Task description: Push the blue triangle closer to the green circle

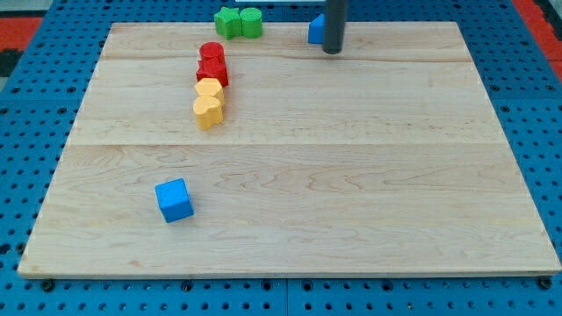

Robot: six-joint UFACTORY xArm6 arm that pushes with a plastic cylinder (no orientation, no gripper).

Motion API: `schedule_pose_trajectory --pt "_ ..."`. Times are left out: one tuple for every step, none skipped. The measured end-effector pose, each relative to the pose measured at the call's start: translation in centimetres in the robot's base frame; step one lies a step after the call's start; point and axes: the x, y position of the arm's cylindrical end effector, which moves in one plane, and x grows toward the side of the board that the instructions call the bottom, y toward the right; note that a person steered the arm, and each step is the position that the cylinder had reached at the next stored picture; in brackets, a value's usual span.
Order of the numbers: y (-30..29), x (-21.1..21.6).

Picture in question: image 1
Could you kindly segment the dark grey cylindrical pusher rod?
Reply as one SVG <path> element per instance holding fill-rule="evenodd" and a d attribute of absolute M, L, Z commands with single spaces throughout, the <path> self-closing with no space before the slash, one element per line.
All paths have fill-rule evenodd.
<path fill-rule="evenodd" d="M 322 50 L 326 54 L 339 54 L 343 46 L 348 0 L 327 0 L 324 14 Z"/>

